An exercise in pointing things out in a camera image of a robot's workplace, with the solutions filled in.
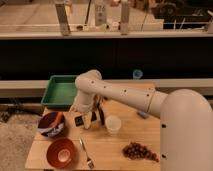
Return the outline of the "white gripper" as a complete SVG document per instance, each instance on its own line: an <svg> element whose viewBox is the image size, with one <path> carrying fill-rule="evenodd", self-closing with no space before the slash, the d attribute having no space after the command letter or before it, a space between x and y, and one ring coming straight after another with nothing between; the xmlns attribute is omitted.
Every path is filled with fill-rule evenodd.
<svg viewBox="0 0 213 171"><path fill-rule="evenodd" d="M95 95L92 93L86 93L81 90L78 90L77 95L74 98L73 104L70 107L71 111L75 111L75 112L84 114L82 116L82 120L83 120L85 129L89 129L91 126L91 118L92 118L91 111L93 110L93 106L95 103L94 97L95 97ZM100 101L97 102L97 110L99 112L101 124L105 125L105 115L104 115L104 111L101 107Z"/></svg>

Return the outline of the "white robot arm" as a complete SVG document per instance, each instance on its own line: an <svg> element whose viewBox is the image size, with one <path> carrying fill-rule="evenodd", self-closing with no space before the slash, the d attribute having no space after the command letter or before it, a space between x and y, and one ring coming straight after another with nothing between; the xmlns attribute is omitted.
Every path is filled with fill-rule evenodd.
<svg viewBox="0 0 213 171"><path fill-rule="evenodd" d="M160 171L213 171L213 108L200 93L179 89L169 94L109 83L97 70L75 79L72 108L90 112L96 95L160 120Z"/></svg>

